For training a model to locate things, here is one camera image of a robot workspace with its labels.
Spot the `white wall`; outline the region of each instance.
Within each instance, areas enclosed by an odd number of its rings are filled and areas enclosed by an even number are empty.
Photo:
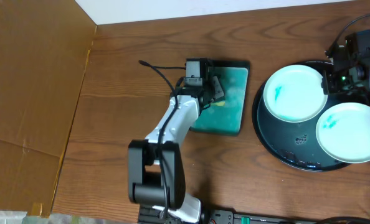
[[[147,21],[347,0],[76,0],[97,24]]]

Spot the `brown cardboard panel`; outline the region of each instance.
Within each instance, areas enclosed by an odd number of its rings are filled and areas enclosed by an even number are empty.
[[[42,204],[49,215],[59,158],[0,141],[0,210],[30,211]]]
[[[74,1],[0,1],[0,140],[61,155],[94,32]]]
[[[73,0],[0,0],[0,210],[49,215],[95,28]]]

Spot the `round black tray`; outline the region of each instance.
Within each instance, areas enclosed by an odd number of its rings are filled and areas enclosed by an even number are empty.
[[[307,65],[321,74],[331,74],[333,64],[324,61],[307,61],[295,63]],[[263,89],[258,90],[252,108],[253,126],[265,148],[282,162],[299,169],[309,171],[329,171],[348,166],[345,162],[333,159],[318,144],[315,128],[320,116],[330,107],[339,103],[355,102],[370,106],[370,92],[365,95],[330,95],[323,110],[314,118],[300,122],[288,123],[274,117],[265,107]]]

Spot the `black curved object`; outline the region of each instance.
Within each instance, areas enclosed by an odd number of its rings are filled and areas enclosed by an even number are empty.
[[[333,71],[333,64],[326,61],[312,60],[294,65],[306,65],[321,74],[331,74]],[[355,102],[370,106],[370,91],[363,94],[330,95],[323,110],[314,118],[300,123],[288,123],[274,117],[265,107],[262,96],[264,86],[265,83],[254,98],[252,120],[255,132],[268,152],[292,167],[308,171],[330,171],[349,165],[333,159],[322,150],[316,139],[316,124],[320,116],[334,105]]]

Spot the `wooden table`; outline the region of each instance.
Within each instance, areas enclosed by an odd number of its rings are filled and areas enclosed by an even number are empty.
[[[167,84],[138,60],[181,66],[209,57],[249,60],[252,69],[239,136],[188,132],[181,148],[187,191],[238,212],[370,218],[370,162],[324,173],[294,169],[261,146],[251,117],[264,80],[289,63],[324,59],[343,26],[369,12],[370,1],[355,1],[98,26],[54,212],[135,222],[127,146],[153,130],[169,100]],[[370,18],[347,34],[368,28]],[[164,74],[175,82],[184,72]]]

